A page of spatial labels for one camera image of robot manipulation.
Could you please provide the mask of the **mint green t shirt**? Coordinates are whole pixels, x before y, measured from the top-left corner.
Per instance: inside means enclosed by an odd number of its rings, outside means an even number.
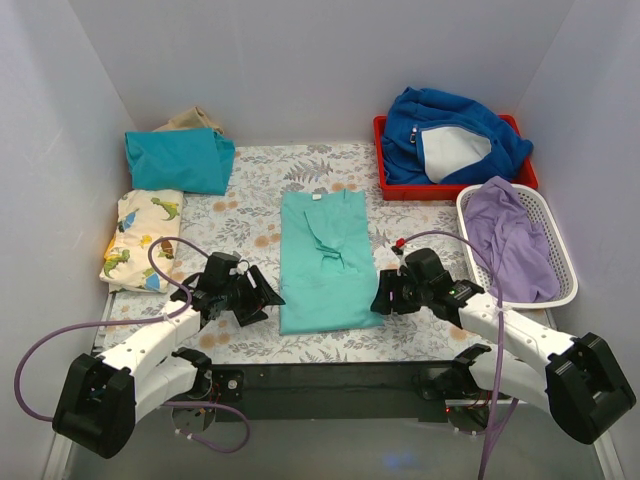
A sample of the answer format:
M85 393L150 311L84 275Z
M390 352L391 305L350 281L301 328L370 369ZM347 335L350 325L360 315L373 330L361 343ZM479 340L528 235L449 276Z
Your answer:
M368 236L366 196L287 192L281 205L280 333L376 328L378 274Z

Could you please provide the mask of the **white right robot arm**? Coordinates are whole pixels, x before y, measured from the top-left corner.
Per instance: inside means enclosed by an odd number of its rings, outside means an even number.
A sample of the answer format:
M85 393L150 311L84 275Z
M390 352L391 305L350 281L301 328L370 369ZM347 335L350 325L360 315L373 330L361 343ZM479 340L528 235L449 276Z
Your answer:
M548 413L572 439L595 442L630 411L635 393L607 342L575 337L510 310L478 285L456 281L437 254L407 254L380 274L372 309L430 310L476 333L449 361L267 364L248 367L242 395L263 420L416 418L446 420L449 401L480 393Z

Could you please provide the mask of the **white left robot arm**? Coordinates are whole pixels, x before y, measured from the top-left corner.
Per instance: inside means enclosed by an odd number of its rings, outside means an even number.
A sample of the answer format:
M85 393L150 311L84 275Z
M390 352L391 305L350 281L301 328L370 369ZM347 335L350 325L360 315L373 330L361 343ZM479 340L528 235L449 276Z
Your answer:
M235 255L211 254L203 271L178 285L158 321L98 356L82 354L71 363L54 431L109 459L136 424L165 403L206 416L230 411L242 398L243 374L218 369L183 343L223 313L249 326L267 319L266 307L284 303L257 266Z

